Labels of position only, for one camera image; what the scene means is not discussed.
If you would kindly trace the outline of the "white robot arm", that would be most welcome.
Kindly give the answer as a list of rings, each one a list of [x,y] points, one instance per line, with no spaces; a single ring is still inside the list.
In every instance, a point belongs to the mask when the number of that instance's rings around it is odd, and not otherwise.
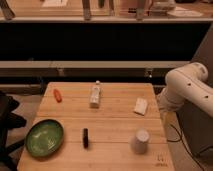
[[[208,70],[199,62],[170,70],[166,86],[157,95],[160,111],[177,111],[188,100],[213,117],[213,88],[205,83],[207,78]]]

